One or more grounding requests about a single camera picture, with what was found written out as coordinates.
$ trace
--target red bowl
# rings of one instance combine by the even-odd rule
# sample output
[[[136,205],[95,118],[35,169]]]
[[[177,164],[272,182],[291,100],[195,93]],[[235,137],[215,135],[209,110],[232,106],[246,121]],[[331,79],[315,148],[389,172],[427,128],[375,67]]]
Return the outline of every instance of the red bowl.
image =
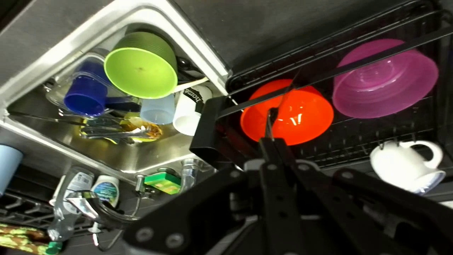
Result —
[[[250,99],[263,96],[273,90],[287,87],[291,79],[276,79],[267,82],[253,91]],[[279,107],[279,114],[273,123],[274,137],[284,138],[286,144],[300,144],[323,134],[334,120],[334,108],[330,101],[313,86],[293,89],[284,96],[265,100],[246,107],[240,116],[240,127],[252,140],[257,141],[265,135],[266,114],[270,107]]]

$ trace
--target bowl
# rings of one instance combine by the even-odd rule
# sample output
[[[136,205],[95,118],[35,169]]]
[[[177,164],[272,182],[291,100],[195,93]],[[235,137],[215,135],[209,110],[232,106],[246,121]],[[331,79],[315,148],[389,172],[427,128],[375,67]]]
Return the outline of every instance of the bowl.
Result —
[[[136,97],[164,97],[177,86],[175,55],[167,40],[151,32],[126,33],[103,67],[117,89]]]
[[[276,79],[253,91],[250,99],[290,86],[291,79]],[[284,96],[276,96],[259,104],[246,107],[240,114],[243,133],[257,141],[265,135],[266,114],[270,107],[279,107],[273,123],[274,137],[284,138],[286,144],[300,144],[323,134],[334,118],[330,101],[313,86],[293,89]]]
[[[83,116],[97,116],[103,113],[107,87],[88,74],[72,79],[72,84],[65,94],[65,106]]]
[[[65,111],[76,113],[71,110],[63,100],[69,87],[80,76],[90,77],[92,82],[99,82],[107,87],[105,101],[106,104],[116,104],[133,100],[133,97],[120,91],[119,89],[116,89],[116,86],[110,83],[103,70],[103,56],[97,53],[89,53],[89,56],[86,56],[75,69],[65,70],[55,84],[45,87],[47,100]]]
[[[382,38],[349,50],[338,63],[348,65],[403,43]],[[354,118],[374,118],[398,113],[423,99],[439,77],[434,60],[416,49],[352,69],[334,77],[332,103]]]

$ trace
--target white container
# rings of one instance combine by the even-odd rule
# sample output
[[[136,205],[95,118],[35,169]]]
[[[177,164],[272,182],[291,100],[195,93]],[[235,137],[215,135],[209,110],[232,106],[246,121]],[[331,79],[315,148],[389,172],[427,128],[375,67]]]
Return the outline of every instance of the white container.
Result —
[[[92,191],[102,201],[107,201],[112,206],[116,206],[119,201],[119,179],[112,175],[99,175]]]
[[[0,144],[0,196],[8,186],[21,159],[21,151],[10,145]]]
[[[175,106],[172,125],[185,135],[194,135],[201,117],[204,103],[212,97],[212,91],[205,86],[195,86],[180,93]]]

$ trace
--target cup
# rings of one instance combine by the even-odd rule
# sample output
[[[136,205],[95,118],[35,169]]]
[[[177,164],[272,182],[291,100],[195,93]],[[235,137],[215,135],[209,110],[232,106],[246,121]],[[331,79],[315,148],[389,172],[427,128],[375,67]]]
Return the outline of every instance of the cup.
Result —
[[[174,116],[174,94],[141,100],[140,117],[156,124],[168,124]]]
[[[107,87],[97,79],[79,74],[65,94],[65,106],[78,114],[97,116],[105,108]]]
[[[147,31],[126,33],[105,57],[103,67],[117,89],[141,99],[164,97],[178,80],[171,45]]]
[[[182,90],[172,117],[174,128],[182,134],[194,135],[204,103],[209,97],[212,97],[212,91],[205,86]]]
[[[426,161],[412,145],[426,145],[433,158]],[[437,169],[443,157],[441,148],[432,141],[385,141],[371,154],[371,165],[385,182],[416,193],[424,193],[436,186],[446,172]]]
[[[21,151],[10,145],[0,144],[0,196],[8,186],[21,159]]]
[[[78,114],[97,116],[103,113],[109,79],[100,59],[86,59],[75,70],[63,103]]]

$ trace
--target white teacup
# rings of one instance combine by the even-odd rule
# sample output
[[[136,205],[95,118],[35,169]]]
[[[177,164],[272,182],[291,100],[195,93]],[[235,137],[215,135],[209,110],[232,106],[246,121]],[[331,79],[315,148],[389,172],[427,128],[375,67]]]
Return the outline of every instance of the white teacup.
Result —
[[[412,145],[426,145],[433,158],[426,161]],[[432,141],[385,141],[375,147],[371,154],[371,165],[385,181],[410,192],[423,193],[436,186],[446,175],[437,169],[443,157],[441,148]]]

